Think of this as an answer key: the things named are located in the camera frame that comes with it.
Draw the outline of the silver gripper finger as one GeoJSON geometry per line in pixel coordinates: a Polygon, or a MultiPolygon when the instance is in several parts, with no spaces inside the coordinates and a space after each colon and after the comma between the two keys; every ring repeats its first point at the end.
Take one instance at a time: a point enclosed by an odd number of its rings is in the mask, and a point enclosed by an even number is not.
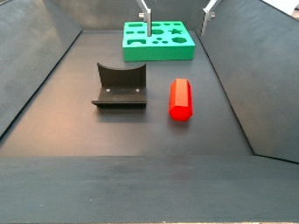
{"type": "Polygon", "coordinates": [[[142,12],[139,13],[139,17],[145,20],[147,24],[147,36],[153,36],[153,11],[146,4],[146,0],[137,0],[139,8],[142,12]]]}
{"type": "Polygon", "coordinates": [[[201,35],[205,35],[207,24],[215,18],[215,9],[222,0],[210,0],[207,6],[203,8],[205,16],[202,21],[201,35]]]}

